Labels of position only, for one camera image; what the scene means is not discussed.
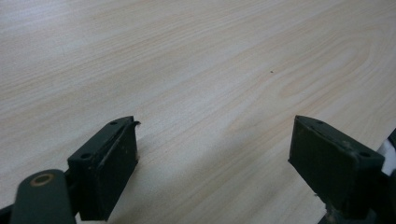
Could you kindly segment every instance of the wooden table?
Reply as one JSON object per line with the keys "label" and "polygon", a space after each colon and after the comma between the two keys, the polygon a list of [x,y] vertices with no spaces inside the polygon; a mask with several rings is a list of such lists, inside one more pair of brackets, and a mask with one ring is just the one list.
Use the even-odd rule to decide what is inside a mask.
{"label": "wooden table", "polygon": [[109,223],[317,223],[293,118],[396,127],[396,2],[0,2],[0,206],[110,120],[140,162]]}

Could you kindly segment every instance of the light wood grain surface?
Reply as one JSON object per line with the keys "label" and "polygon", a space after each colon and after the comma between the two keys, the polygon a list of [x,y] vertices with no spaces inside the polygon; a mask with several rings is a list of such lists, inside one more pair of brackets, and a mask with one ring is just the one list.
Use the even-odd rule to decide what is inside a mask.
{"label": "light wood grain surface", "polygon": [[109,223],[317,223],[296,114],[396,127],[393,0],[0,1],[0,206],[110,120],[141,160]]}

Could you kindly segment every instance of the black plastic part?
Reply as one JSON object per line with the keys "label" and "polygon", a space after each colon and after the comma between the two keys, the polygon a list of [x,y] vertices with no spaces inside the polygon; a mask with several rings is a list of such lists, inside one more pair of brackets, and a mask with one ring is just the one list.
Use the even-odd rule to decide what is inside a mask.
{"label": "black plastic part", "polygon": [[391,194],[395,186],[392,186],[392,182],[394,182],[394,175],[389,177],[383,173],[375,182],[375,195],[371,206],[377,215],[376,223],[396,223],[396,213],[392,205],[392,201],[396,198]]}
{"label": "black plastic part", "polygon": [[80,205],[83,203],[82,190],[78,187],[78,182],[73,181],[70,175],[70,170],[64,172],[64,175],[66,176],[67,187],[69,190],[69,197],[71,199],[71,204],[72,204],[73,216],[75,216],[78,213],[78,209],[80,208]]}
{"label": "black plastic part", "polygon": [[344,218],[367,217],[384,159],[320,120],[295,118],[290,163]]}
{"label": "black plastic part", "polygon": [[11,220],[12,205],[0,209],[0,224],[7,224]]}
{"label": "black plastic part", "polygon": [[366,219],[345,219],[336,214],[327,213],[318,224],[374,224],[376,214],[373,210],[369,211]]}
{"label": "black plastic part", "polygon": [[24,179],[18,187],[10,223],[76,223],[64,172],[47,170]]}
{"label": "black plastic part", "polygon": [[389,178],[389,196],[392,204],[393,215],[396,214],[396,170],[392,172]]}
{"label": "black plastic part", "polygon": [[67,160],[81,197],[73,210],[82,220],[108,220],[137,165],[137,124],[134,117],[109,122]]}
{"label": "black plastic part", "polygon": [[388,139],[393,144],[393,146],[396,148],[396,130],[394,130],[393,133],[390,134]]}

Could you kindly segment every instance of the screw hole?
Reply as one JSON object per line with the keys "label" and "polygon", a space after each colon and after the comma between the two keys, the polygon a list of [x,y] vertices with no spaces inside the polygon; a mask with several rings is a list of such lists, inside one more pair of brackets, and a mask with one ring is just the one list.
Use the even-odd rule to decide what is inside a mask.
{"label": "screw hole", "polygon": [[84,153],[84,154],[81,155],[81,158],[83,160],[87,160],[87,159],[89,159],[91,157],[91,155],[92,155],[91,153]]}
{"label": "screw hole", "polygon": [[53,174],[38,175],[30,182],[30,185],[32,187],[41,187],[48,184],[53,179],[53,177]]}
{"label": "screw hole", "polygon": [[367,152],[361,152],[361,153],[359,153],[359,155],[361,155],[363,157],[370,157],[370,154],[368,154]]}

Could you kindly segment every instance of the table surface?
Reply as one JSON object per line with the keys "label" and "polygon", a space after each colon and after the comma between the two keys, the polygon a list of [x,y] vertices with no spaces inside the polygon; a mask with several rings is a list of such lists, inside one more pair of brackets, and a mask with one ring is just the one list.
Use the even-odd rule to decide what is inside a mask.
{"label": "table surface", "polygon": [[396,127],[396,2],[0,2],[0,206],[107,122],[140,162],[109,223],[317,223],[295,115],[378,148]]}

